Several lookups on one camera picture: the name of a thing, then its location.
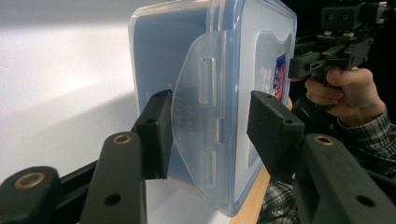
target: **human hand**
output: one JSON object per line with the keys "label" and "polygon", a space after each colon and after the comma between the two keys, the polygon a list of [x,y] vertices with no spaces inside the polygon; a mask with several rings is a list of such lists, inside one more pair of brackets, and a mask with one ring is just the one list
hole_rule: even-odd
{"label": "human hand", "polygon": [[324,87],[313,75],[305,82],[306,97],[318,105],[334,105],[327,112],[346,126],[358,126],[377,118],[385,110],[376,91],[373,74],[367,69],[342,71],[332,68],[327,73],[332,87]]}

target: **plaid fabric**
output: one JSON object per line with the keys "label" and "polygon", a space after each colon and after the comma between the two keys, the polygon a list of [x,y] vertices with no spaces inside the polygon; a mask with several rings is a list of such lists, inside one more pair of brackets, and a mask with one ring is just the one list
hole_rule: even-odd
{"label": "plaid fabric", "polygon": [[[387,111],[359,127],[348,128],[338,122],[337,131],[347,136],[342,140],[362,166],[381,175],[396,176],[396,126]],[[292,187],[271,180],[262,203],[258,224],[300,223]]]}

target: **person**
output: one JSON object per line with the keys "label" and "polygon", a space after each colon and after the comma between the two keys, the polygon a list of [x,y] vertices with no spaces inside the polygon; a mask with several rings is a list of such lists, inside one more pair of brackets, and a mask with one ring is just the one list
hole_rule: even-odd
{"label": "person", "polygon": [[[337,117],[340,140],[363,167],[396,179],[396,126],[377,93],[373,73],[334,67],[326,78],[340,89],[324,87],[313,75],[304,84],[306,97],[318,105],[333,105],[327,113]],[[299,223],[290,185],[271,180],[258,223]]]}

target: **white surface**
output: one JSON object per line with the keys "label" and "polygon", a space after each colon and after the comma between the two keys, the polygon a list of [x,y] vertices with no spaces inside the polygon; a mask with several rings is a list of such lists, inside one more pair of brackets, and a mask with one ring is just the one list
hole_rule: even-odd
{"label": "white surface", "polygon": [[[0,2],[0,182],[38,165],[66,175],[131,129],[128,21],[155,2]],[[149,223],[229,221],[176,181],[147,183]]]}

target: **plastic container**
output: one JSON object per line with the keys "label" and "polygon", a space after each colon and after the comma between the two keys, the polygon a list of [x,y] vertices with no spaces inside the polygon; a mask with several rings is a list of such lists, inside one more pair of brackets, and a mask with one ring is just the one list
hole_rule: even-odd
{"label": "plastic container", "polygon": [[248,140],[250,92],[286,104],[296,15],[276,0],[176,1],[139,8],[130,22],[140,110],[174,90],[174,142],[193,184],[237,214],[262,167]]}

